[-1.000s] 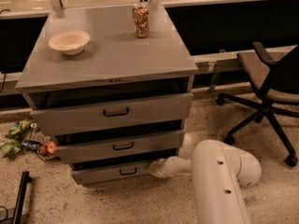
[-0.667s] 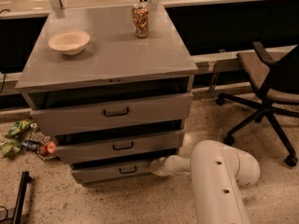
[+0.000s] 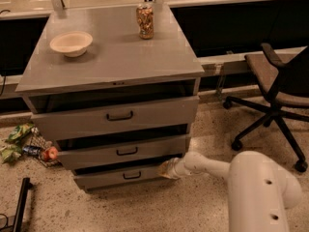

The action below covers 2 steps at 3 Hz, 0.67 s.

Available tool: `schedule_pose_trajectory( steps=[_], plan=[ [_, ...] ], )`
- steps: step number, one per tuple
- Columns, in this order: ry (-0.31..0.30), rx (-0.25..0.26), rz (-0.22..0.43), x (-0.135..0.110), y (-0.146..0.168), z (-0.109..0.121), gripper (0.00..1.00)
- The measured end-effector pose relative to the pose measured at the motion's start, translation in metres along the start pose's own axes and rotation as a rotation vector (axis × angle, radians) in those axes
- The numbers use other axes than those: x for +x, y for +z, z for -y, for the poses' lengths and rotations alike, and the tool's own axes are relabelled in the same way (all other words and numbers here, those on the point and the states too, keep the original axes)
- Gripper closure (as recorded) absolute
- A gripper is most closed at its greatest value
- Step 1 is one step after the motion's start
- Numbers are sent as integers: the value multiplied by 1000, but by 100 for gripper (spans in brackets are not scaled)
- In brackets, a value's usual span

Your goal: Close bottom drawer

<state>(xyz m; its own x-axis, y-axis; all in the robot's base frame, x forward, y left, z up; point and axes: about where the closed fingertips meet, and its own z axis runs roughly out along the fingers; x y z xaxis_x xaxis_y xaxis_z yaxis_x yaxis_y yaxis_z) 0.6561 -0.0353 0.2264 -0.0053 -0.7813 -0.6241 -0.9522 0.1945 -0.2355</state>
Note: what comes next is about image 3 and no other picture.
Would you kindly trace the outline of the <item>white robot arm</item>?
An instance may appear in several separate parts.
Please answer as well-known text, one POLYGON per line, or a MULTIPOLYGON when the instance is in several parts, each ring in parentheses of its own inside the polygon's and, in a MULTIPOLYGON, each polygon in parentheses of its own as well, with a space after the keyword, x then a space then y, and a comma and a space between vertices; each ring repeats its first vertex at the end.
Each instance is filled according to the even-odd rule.
POLYGON ((290 232, 286 211, 300 203, 302 188, 276 161, 253 151, 230 162, 189 151, 158 168, 158 175, 168 179, 204 173, 227 183, 229 232, 290 232))

